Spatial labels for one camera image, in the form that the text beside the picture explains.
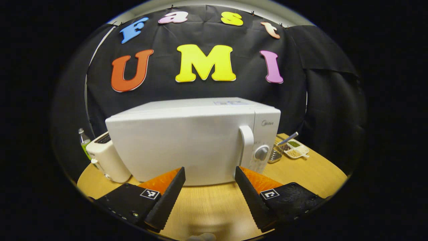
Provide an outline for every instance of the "black cloth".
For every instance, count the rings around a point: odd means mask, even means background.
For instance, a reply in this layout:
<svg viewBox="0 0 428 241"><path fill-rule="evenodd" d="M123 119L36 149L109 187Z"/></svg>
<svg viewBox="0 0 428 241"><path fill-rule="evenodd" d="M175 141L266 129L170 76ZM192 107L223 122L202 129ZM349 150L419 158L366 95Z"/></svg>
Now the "black cloth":
<svg viewBox="0 0 428 241"><path fill-rule="evenodd" d="M165 14L176 11L188 12L188 20L183 23L158 23ZM220 20L224 11L240 14L244 24L224 24ZM143 17L149 20L144 22L141 33L122 44L123 34L120 31ZM281 38L271 37L260 24L262 21L276 27ZM64 164L67 163L66 171L73 173L73 179L77 180L89 163L87 158L85 160L76 134L80 127L87 132L90 130L83 97L86 71L88 114L95 136L107 131L106 118L151 101L241 97L280 109L278 133L290 135L298 131L298 140L325 156L346 174L355 166L364 140L363 126L366 121L359 76L340 47L319 28L285 28L250 13L220 6L164 9L114 28L88 67L96 46L108 30L110 28L95 34L83 49L78 50L79 54L73 58L61 80L62 88L57 90L57 99L61 101L56 104L55 110L61 117L55 117L53 138L56 138L56 154ZM216 45L232 47L230 58L236 80L214 81L211 78L212 69L204 81L193 68L195 81L176 82L175 76L179 74L181 65L181 53L177 47L184 44L199 46L205 55ZM113 90L110 82L112 62L130 55L124 78L131 79L137 66L135 54L146 49L153 49L154 53L149 57L144 82L132 91L118 93ZM265 59L259 53L261 50L278 55L277 63L284 79L282 84L266 81L268 70Z"/></svg>
<svg viewBox="0 0 428 241"><path fill-rule="evenodd" d="M98 44L113 26L104 24L89 36L68 62L50 109L50 139L58 161L69 177L76 181L90 164L79 143L79 128L94 139L85 109L85 75Z"/></svg>

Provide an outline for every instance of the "yellow letter m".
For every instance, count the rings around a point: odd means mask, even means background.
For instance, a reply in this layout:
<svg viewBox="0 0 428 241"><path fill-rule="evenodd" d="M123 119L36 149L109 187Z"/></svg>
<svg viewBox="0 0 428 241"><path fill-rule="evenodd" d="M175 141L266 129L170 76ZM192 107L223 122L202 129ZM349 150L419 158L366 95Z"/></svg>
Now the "yellow letter m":
<svg viewBox="0 0 428 241"><path fill-rule="evenodd" d="M211 75L215 81L234 81L236 75L232 72L230 63L230 53L232 48L226 45L216 45L208 54L195 44L185 44L178 46L181 52L180 74L175 77L177 82L191 82L196 79L192 73L192 65L195 67L202 80L206 80L213 66L214 73Z"/></svg>

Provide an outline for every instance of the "green bottle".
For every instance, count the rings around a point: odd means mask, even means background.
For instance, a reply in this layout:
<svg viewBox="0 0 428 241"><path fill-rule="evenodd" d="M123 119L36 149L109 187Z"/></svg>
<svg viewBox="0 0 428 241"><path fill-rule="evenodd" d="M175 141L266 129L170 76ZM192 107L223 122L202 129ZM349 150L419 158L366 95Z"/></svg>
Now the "green bottle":
<svg viewBox="0 0 428 241"><path fill-rule="evenodd" d="M89 137L85 134L85 131L83 131L83 128L79 129L79 136L80 136L80 145L82 146L83 151L85 152L89 160L92 160L92 158L89 156L88 152L86 151L86 146L91 142L91 139L89 139Z"/></svg>

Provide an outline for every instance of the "microwave control knob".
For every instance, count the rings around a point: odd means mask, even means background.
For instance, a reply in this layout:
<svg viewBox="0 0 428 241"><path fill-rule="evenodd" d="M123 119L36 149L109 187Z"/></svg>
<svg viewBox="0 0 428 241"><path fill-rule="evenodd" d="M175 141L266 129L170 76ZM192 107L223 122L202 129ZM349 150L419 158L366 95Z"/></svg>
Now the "microwave control knob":
<svg viewBox="0 0 428 241"><path fill-rule="evenodd" d="M261 146L256 150L254 157L257 160L263 161L266 158L266 156L268 155L268 152L269 152L268 146Z"/></svg>

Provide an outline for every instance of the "white microwave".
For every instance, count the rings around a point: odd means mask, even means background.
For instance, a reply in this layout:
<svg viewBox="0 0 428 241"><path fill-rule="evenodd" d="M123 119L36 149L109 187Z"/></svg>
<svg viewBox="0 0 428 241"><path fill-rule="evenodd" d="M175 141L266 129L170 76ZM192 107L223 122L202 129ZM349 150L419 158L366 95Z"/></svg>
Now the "white microwave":
<svg viewBox="0 0 428 241"><path fill-rule="evenodd" d="M184 167L185 186L234 181L236 166L262 173L281 111L241 98L149 102L106 119L121 160L140 182Z"/></svg>

